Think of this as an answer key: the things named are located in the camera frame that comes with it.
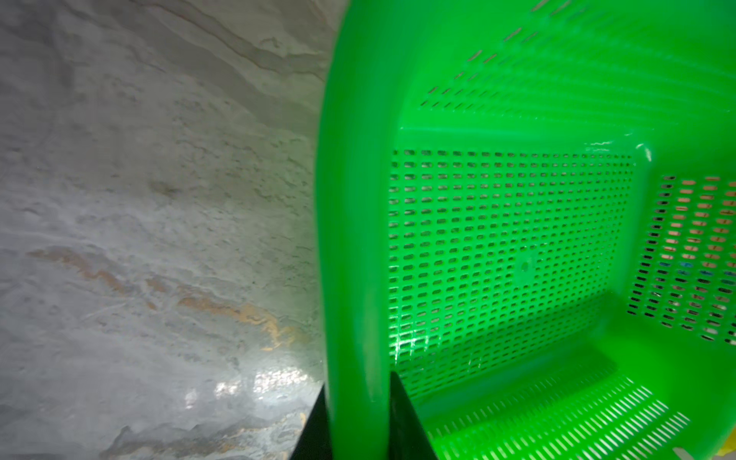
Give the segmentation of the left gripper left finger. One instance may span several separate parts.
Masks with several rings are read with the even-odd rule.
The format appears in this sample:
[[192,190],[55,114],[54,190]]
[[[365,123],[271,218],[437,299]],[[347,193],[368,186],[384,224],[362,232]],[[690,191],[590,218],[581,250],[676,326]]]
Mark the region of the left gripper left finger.
[[332,460],[326,386],[323,385],[290,460]]

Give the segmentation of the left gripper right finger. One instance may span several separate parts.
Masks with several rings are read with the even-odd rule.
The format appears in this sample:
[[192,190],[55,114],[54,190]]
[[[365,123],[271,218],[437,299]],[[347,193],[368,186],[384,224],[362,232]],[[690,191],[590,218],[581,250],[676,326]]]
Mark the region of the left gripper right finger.
[[389,458],[397,460],[437,460],[427,433],[412,406],[400,376],[390,375]]

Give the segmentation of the green plastic basket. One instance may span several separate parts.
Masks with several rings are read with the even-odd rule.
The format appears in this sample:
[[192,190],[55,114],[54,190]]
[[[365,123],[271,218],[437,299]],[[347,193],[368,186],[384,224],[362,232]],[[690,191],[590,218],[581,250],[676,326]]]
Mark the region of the green plastic basket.
[[315,173],[334,458],[728,439],[733,2],[353,1]]

